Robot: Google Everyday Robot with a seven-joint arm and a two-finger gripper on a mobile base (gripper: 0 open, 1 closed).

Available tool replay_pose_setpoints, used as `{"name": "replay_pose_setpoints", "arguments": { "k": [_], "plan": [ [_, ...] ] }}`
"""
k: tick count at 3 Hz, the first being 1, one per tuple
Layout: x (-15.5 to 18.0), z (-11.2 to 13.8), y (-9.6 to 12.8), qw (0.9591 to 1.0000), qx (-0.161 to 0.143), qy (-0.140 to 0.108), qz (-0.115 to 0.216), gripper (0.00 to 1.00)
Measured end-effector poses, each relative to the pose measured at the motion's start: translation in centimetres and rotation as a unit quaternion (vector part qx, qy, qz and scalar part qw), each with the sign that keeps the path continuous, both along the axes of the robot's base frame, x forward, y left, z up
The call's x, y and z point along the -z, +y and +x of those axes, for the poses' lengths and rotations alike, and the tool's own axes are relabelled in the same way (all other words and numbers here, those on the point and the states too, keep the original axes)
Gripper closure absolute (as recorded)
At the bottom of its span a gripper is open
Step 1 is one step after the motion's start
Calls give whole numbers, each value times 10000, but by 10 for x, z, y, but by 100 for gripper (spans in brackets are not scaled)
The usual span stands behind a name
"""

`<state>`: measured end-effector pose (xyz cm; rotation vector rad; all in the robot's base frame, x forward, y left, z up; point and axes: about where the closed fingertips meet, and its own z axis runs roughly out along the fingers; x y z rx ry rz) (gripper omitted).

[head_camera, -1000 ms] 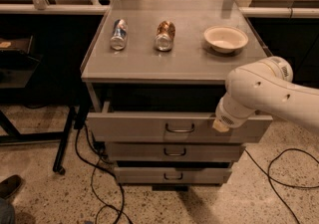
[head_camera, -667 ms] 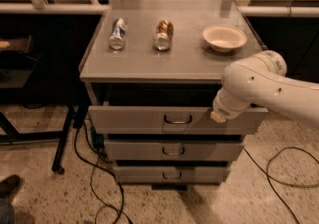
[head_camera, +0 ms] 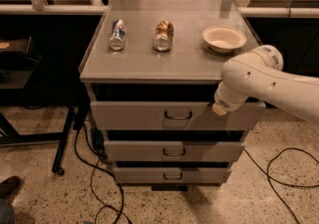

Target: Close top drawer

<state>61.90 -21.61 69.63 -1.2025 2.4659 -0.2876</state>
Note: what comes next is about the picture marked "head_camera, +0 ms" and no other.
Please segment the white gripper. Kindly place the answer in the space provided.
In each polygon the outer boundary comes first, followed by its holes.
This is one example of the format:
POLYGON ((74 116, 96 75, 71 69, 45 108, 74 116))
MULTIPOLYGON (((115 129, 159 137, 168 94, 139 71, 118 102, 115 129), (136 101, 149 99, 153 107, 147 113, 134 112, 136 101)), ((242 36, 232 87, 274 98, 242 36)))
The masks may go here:
POLYGON ((234 91, 224 82, 221 82, 214 94, 212 110, 218 115, 226 115, 228 112, 238 110, 247 99, 248 96, 234 91))

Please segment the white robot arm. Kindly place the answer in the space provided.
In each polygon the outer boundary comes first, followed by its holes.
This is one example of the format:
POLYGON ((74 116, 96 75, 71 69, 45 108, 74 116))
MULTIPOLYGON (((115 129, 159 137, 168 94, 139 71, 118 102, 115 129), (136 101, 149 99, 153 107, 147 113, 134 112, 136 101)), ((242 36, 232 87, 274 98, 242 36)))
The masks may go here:
POLYGON ((281 53, 270 45, 229 59, 221 68, 212 110, 225 115, 255 98, 319 124, 319 79, 285 73, 282 68, 281 53))

